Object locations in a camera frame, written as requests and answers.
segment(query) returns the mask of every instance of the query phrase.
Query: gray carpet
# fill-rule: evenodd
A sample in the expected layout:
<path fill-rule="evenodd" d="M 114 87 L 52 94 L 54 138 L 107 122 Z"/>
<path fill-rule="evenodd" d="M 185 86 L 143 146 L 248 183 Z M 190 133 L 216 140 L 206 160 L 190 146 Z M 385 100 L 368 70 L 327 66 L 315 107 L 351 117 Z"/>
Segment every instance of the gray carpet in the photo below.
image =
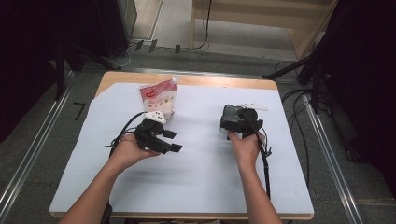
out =
<path fill-rule="evenodd" d="M 155 49 L 149 53 L 147 47 L 139 51 L 130 51 L 132 59 L 122 70 L 133 68 L 156 68 L 180 71 L 201 71 L 234 74 L 238 77 L 260 78 L 271 74 L 279 63 L 264 58 L 238 57 L 197 51 L 182 51 L 175 54 L 172 49 Z M 128 61 L 121 55 L 118 63 Z M 77 75 L 70 95 L 57 122 L 39 154 L 35 166 L 29 174 L 21 192 L 7 216 L 6 223 L 56 223 L 57 218 L 48 213 L 50 202 L 62 177 L 64 168 L 78 139 L 79 130 L 87 115 L 91 99 L 106 69 L 100 64 L 85 59 L 84 70 Z M 300 88 L 295 83 L 295 74 L 280 78 L 280 95 Z M 14 133 L 0 144 L 0 184 L 3 188 L 17 169 L 21 159 L 30 146 L 41 122 L 50 110 L 55 95 L 54 88 L 48 90 L 40 102 L 25 116 Z M 75 120 L 80 110 L 74 102 L 86 103 L 81 116 Z M 292 114 L 293 97 L 285 103 L 287 116 Z M 347 159 L 345 146 L 326 113 L 321 113 L 323 125 L 331 140 L 334 152 L 339 160 L 347 182 L 352 190 L 358 207 L 366 223 L 394 223 L 396 203 L 385 185 L 382 175 L 370 164 L 357 164 Z M 327 163 L 323 157 L 315 131 L 307 112 L 298 114 L 308 144 L 310 165 L 310 192 L 315 208 L 311 221 L 293 221 L 293 223 L 348 223 L 344 206 Z M 306 176 L 306 163 L 302 137 L 294 124 L 291 131 L 302 168 Z"/>

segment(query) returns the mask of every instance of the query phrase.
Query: red label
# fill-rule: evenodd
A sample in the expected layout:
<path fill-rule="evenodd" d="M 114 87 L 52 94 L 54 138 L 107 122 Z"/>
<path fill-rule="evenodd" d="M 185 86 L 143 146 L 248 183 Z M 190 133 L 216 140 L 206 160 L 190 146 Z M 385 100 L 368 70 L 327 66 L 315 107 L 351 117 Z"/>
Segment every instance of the red label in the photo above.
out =
<path fill-rule="evenodd" d="M 156 91 L 151 91 L 151 92 L 146 93 L 146 96 L 147 97 L 153 97 L 153 96 L 155 96 L 155 94 L 157 94 Z"/>

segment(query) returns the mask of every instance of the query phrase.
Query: white tabletop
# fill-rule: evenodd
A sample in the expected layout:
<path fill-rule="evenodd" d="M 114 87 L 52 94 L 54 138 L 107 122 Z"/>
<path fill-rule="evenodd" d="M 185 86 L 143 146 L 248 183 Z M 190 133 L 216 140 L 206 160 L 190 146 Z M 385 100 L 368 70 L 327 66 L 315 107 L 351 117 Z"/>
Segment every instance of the white tabletop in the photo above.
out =
<path fill-rule="evenodd" d="M 125 123 L 143 110 L 138 87 L 116 83 L 91 103 L 76 147 L 49 211 L 61 216 L 108 160 Z M 177 133 L 163 139 L 182 145 L 178 153 L 143 160 L 122 173 L 112 190 L 114 216 L 245 217 L 246 204 L 232 144 L 219 131 L 225 105 L 255 103 L 268 134 L 271 200 L 283 218 L 310 219 L 314 209 L 304 182 L 278 91 L 178 85 L 176 113 L 164 125 Z M 135 127 L 142 118 L 134 121 Z M 264 185 L 262 160 L 256 163 Z"/>

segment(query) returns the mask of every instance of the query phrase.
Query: hand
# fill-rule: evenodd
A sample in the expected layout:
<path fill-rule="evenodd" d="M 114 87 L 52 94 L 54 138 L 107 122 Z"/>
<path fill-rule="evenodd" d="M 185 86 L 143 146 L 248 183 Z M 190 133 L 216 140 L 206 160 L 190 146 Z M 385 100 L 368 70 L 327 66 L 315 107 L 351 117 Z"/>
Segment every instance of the hand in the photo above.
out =
<path fill-rule="evenodd" d="M 122 173 L 126 168 L 139 161 L 160 154 L 160 152 L 151 149 L 141 149 L 136 143 L 134 134 L 127 134 L 121 138 L 107 163 L 113 165 L 119 173 Z"/>
<path fill-rule="evenodd" d="M 252 134 L 243 139 L 237 137 L 233 132 L 228 132 L 228 136 L 233 142 L 233 153 L 238 162 L 239 169 L 255 169 L 256 160 L 260 152 L 256 134 Z"/>

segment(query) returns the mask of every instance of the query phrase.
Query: snack bag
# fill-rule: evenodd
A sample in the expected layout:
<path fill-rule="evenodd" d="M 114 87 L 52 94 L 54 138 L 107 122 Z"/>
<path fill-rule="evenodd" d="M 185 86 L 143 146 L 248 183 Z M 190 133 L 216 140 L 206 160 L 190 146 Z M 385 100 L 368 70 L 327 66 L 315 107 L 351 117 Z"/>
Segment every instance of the snack bag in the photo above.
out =
<path fill-rule="evenodd" d="M 170 119 L 175 112 L 177 82 L 178 77 L 173 77 L 160 83 L 139 87 L 145 111 L 161 110 L 165 118 Z"/>

